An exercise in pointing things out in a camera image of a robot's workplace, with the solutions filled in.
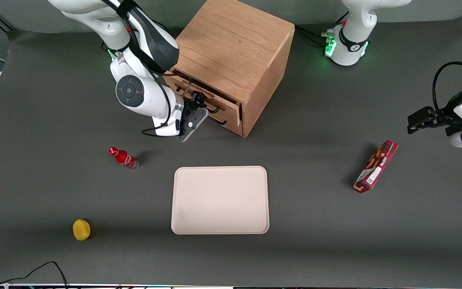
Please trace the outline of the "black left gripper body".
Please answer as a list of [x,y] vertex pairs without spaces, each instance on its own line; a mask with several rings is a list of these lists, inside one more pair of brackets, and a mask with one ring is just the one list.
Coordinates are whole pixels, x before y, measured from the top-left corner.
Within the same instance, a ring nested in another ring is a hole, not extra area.
[[446,127],[446,130],[462,130],[462,118],[452,108],[433,110],[433,128]]

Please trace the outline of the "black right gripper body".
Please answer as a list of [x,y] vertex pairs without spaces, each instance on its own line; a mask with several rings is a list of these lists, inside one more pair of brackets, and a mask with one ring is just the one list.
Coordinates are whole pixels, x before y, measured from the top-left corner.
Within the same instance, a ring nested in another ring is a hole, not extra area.
[[194,106],[190,99],[184,100],[184,108],[181,117],[182,130],[195,130],[207,118],[207,110]]

